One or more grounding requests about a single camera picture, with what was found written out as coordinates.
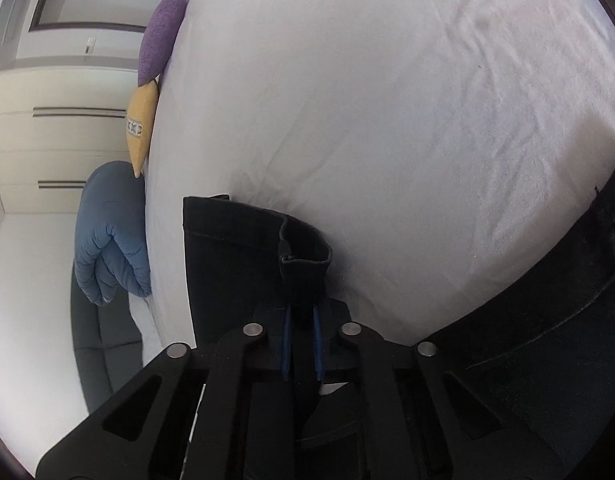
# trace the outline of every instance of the bed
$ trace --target bed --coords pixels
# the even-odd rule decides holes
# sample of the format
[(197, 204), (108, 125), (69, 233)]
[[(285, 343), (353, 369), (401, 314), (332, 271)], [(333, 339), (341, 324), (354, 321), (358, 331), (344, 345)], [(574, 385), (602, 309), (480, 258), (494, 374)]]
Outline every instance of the bed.
[(146, 171), (161, 340), (194, 345), (184, 196), (319, 228), (329, 295), (413, 344), (523, 275), (614, 166), (598, 0), (190, 0)]

